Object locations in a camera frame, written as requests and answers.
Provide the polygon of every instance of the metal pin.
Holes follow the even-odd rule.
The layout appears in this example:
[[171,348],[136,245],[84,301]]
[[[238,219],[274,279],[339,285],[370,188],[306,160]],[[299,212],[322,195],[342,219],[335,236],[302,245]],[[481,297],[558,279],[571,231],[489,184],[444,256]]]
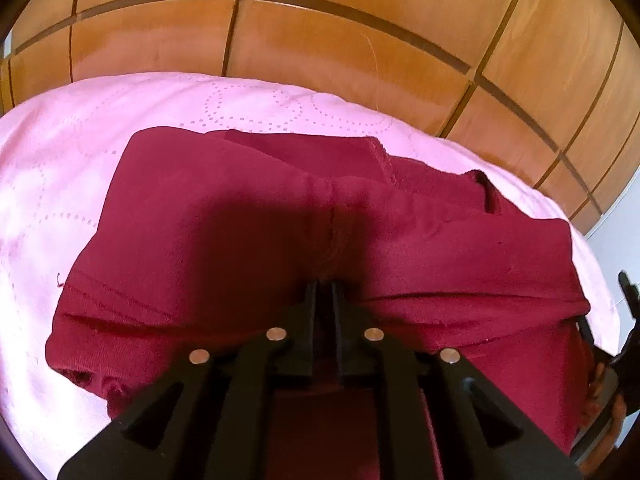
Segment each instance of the metal pin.
[[364,331],[364,337],[365,339],[367,339],[368,341],[382,341],[385,338],[385,333],[382,332],[382,330],[380,330],[379,328],[367,328]]
[[209,352],[199,348],[189,354],[189,361],[194,365],[203,365],[209,360]]
[[444,348],[440,351],[440,358],[450,365],[460,361],[460,352],[455,348]]
[[279,326],[274,326],[267,330],[267,339],[269,341],[282,341],[287,336],[287,331]]

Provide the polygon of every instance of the mattress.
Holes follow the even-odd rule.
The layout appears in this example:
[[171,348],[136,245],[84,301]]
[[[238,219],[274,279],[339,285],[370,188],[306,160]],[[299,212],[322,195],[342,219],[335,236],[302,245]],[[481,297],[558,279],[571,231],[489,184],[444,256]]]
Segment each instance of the mattress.
[[[391,155],[450,173],[484,171],[532,218],[564,218],[551,199],[465,148],[330,94],[255,80],[144,73],[79,81],[0,118],[0,413],[53,479],[108,422],[106,402],[47,367],[44,344],[62,284],[95,233],[130,136],[197,132],[374,136]],[[598,263],[572,227],[573,261],[596,344],[618,351],[620,320]]]

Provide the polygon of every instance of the red fabric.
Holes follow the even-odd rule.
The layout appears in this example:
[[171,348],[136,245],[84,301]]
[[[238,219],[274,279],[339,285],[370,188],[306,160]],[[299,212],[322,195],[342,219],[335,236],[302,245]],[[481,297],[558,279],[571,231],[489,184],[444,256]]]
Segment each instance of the red fabric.
[[[178,351],[241,344],[314,278],[344,282],[412,348],[461,348],[568,451],[590,366],[568,224],[528,218],[479,171],[441,173],[371,138],[133,135],[66,279],[47,362],[113,416]],[[278,449],[303,456],[305,442],[324,471],[346,460],[343,437],[370,426],[367,402],[327,395],[276,405],[274,478],[310,478],[302,459],[304,475],[290,457],[292,473],[280,470]],[[305,436],[290,442],[291,428]],[[345,478],[373,478],[374,442],[357,438]]]

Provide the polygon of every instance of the copper rivet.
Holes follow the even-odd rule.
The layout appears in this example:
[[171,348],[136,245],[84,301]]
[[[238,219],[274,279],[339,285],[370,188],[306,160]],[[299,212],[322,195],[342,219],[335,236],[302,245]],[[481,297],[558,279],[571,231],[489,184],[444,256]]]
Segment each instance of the copper rivet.
[[364,331],[364,337],[369,341],[382,341],[385,338],[385,333],[379,328],[367,328]]
[[279,326],[274,326],[267,330],[267,339],[269,341],[282,341],[287,336],[287,331]]
[[452,365],[460,361],[460,352],[458,352],[455,348],[445,348],[440,351],[440,358],[444,362]]
[[202,348],[194,350],[189,354],[189,361],[194,365],[203,365],[209,360],[209,352]]

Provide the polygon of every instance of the folded red pants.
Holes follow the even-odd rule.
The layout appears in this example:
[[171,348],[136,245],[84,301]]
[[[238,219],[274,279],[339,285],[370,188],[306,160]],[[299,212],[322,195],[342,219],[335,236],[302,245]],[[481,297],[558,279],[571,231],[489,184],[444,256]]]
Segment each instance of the folded red pants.
[[[47,362],[115,416],[178,352],[236,348],[314,279],[343,282],[413,349],[461,349],[569,451],[592,366],[569,225],[528,218],[480,171],[443,173],[369,137],[134,134]],[[376,478],[367,392],[274,409],[270,478]]]

